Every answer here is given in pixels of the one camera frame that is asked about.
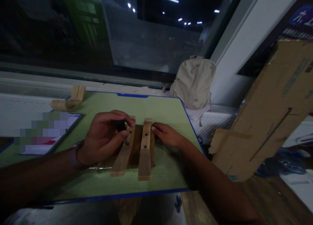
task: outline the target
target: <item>backpack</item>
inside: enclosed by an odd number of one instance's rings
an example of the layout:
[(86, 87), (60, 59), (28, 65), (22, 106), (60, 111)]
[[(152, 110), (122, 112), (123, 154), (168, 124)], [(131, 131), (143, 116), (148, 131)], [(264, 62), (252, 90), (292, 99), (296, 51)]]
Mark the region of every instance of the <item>backpack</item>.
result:
[(177, 72), (170, 88), (170, 96), (180, 98), (185, 107), (200, 109), (210, 102), (210, 86), (216, 66), (212, 60), (190, 56)]

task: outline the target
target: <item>table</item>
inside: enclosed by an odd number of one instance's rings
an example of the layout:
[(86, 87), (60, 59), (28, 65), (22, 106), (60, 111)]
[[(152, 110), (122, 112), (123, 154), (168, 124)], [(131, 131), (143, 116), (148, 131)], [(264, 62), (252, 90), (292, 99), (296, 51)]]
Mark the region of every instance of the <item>table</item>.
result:
[[(94, 115), (118, 109), (136, 116), (136, 124), (143, 124), (144, 118), (166, 123), (188, 138), (199, 150), (201, 144), (185, 112), (180, 99), (158, 96), (129, 95), (104, 92), (86, 92), (85, 101), (77, 113), (84, 117), (54, 152), (68, 149), (82, 140)], [(24, 161), (32, 156), (14, 155), (17, 146), (11, 145), (0, 154), (0, 167)], [(122, 177), (110, 177), (110, 172), (82, 172), (73, 179), (63, 182), (39, 198), (39, 203), (61, 204), (103, 199), (118, 199), (178, 191), (189, 191), (192, 185), (188, 172), (176, 149), (155, 144), (152, 178), (138, 181), (138, 169), (128, 169)]]

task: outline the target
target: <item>cardboard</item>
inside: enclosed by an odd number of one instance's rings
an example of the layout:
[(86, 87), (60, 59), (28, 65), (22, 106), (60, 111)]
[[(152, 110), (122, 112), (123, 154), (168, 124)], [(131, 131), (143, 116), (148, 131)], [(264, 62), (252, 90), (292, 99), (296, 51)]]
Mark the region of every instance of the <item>cardboard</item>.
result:
[(248, 179), (312, 110), (313, 43), (279, 41), (231, 130), (218, 133), (213, 162), (236, 181)]
[(228, 130), (225, 130), (225, 129), (216, 129), (214, 131), (214, 136), (213, 136), (213, 139), (211, 141), (211, 146), (209, 147), (209, 153), (210, 154), (214, 154), (218, 151), (220, 141), (222, 140), (222, 138), (224, 137), (224, 134), (227, 131)]

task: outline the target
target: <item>glass window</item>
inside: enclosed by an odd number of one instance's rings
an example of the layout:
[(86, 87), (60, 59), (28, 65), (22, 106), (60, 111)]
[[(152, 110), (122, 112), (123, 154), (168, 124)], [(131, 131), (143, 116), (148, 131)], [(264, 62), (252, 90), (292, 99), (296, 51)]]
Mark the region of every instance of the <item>glass window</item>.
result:
[(239, 1), (0, 0), (0, 59), (171, 82), (209, 58)]

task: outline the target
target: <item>screwdriver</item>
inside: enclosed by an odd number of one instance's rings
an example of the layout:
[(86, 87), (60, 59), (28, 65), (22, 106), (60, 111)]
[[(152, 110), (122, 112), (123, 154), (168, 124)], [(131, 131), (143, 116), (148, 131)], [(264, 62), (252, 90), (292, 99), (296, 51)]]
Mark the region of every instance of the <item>screwdriver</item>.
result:
[[(124, 120), (114, 121), (114, 124), (118, 132), (121, 132), (122, 130), (126, 130), (126, 125), (125, 125)], [(125, 143), (127, 146), (129, 145), (129, 142), (127, 141), (127, 137), (125, 138)]]

